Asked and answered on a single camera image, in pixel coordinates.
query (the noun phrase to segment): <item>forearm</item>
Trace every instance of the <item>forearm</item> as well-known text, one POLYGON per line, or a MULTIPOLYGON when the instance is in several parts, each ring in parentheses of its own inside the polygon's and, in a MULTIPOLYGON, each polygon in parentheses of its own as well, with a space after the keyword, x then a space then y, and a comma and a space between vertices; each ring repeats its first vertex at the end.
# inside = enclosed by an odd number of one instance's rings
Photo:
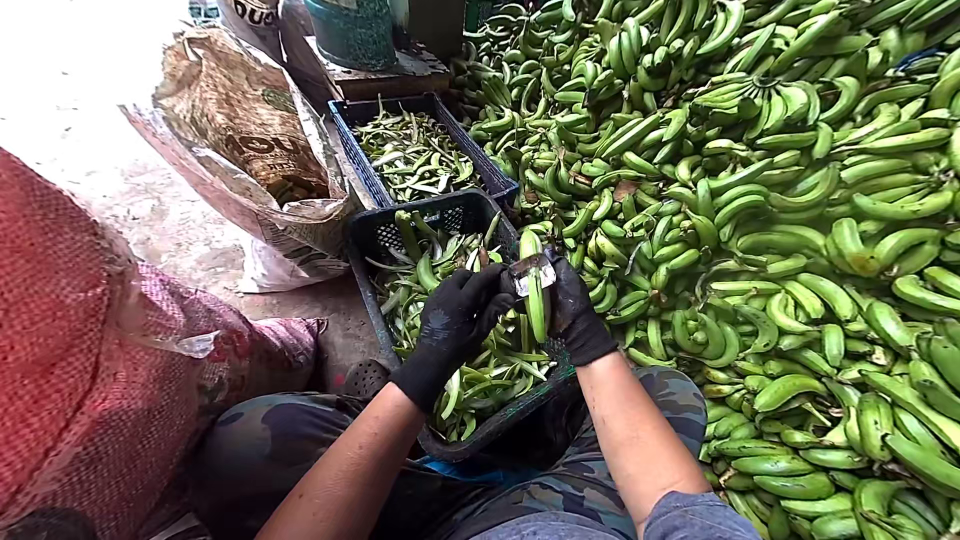
POLYGON ((667 493, 710 490, 696 459, 621 353, 578 367, 577 379, 600 449, 638 534, 642 536, 642 524, 667 493))
POLYGON ((388 383, 300 479, 257 539, 366 538, 425 418, 388 383))

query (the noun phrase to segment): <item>banana bunch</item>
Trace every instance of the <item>banana bunch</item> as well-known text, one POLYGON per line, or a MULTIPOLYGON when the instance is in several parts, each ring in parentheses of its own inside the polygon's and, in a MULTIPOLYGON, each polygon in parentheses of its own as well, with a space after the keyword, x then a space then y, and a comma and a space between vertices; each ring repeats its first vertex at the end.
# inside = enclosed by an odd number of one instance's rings
POLYGON ((465 38, 521 251, 701 386, 761 537, 960 533, 960 0, 551 0, 465 38))

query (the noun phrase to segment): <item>grey sleeve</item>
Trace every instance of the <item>grey sleeve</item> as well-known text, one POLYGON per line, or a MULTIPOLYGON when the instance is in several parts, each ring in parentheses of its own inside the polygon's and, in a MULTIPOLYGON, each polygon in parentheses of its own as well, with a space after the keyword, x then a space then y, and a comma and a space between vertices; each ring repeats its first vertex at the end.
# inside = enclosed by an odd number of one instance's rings
POLYGON ((644 540, 760 540, 746 518, 713 493, 671 491, 657 501, 644 540))

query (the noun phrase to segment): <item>green bucket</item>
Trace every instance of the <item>green bucket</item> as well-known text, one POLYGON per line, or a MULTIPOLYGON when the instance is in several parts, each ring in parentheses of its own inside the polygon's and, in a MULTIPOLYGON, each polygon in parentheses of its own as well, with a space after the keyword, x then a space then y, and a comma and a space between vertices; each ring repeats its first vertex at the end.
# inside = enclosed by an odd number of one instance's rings
POLYGON ((396 63, 389 0, 305 0, 317 49, 343 67, 380 71, 396 63))

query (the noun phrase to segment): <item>pile of green bananas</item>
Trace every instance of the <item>pile of green bananas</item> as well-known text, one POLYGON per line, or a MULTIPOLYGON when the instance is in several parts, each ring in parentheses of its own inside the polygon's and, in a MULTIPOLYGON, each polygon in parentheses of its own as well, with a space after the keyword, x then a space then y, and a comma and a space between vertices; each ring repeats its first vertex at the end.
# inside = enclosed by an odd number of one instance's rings
POLYGON ((702 387, 762 537, 960 532, 960 1, 550 0, 465 38, 511 219, 702 387))
MULTIPOLYGON (((449 234, 430 227, 418 210, 401 209, 394 213, 403 250, 389 249, 395 264, 372 258, 367 258, 367 262, 380 270, 373 284, 381 302, 380 312, 394 336, 394 351, 402 359, 413 353, 417 345, 420 311, 441 280, 458 268, 479 272, 490 262, 503 262, 501 246, 487 249, 499 216, 493 219, 486 234, 449 234)), ((528 235, 526 241, 535 243, 525 250, 540 251, 535 235, 528 235)), ((540 350, 542 340, 535 338, 534 328, 545 335, 542 309, 529 313, 511 309, 484 340, 483 352, 447 382, 429 419, 430 426, 447 442, 470 437, 479 422, 546 380, 547 372, 556 365, 540 350), (538 327, 528 322, 535 316, 540 320, 538 327)))
POLYGON ((457 148, 443 124, 424 112, 390 114, 383 102, 379 105, 373 120, 352 130, 395 202, 480 187, 473 161, 457 148))

